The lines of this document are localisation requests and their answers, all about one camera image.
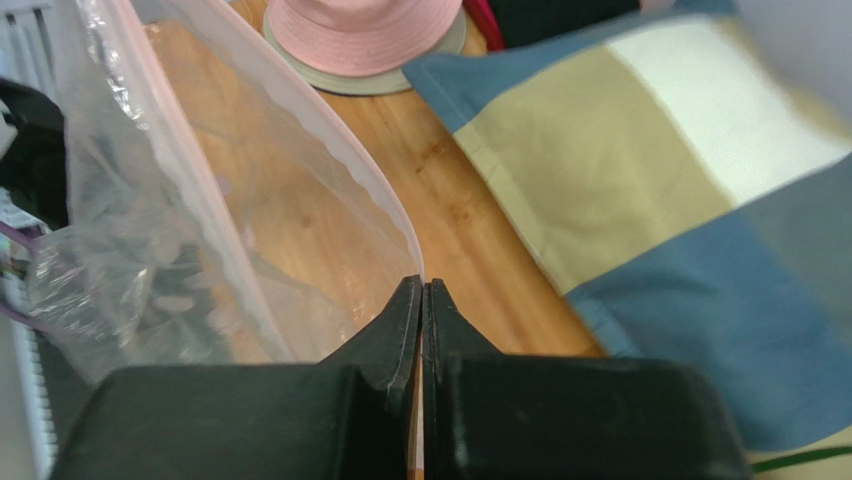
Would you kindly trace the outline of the clear zip top bag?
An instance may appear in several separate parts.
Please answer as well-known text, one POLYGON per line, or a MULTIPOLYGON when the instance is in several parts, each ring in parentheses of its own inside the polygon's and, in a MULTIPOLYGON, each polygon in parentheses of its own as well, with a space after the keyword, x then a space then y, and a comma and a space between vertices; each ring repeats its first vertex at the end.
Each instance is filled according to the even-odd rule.
POLYGON ((70 223, 29 294, 85 379, 316 362, 422 274, 376 162, 232 7, 56 8, 70 223))

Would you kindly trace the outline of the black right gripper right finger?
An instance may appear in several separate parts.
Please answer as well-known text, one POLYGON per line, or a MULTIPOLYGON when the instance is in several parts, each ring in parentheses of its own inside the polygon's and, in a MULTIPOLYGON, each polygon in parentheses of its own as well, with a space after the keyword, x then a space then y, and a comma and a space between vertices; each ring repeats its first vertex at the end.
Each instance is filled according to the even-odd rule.
POLYGON ((429 479, 749 479, 724 403, 697 371, 635 358, 511 355, 440 280, 422 301, 429 479))

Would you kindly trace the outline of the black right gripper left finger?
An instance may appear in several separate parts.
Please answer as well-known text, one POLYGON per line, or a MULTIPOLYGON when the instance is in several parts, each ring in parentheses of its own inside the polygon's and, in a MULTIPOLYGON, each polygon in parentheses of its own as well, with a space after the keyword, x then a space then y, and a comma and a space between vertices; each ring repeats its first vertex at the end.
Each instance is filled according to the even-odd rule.
POLYGON ((101 382, 55 479, 409 479, 421 280, 315 364, 146 366, 101 382))

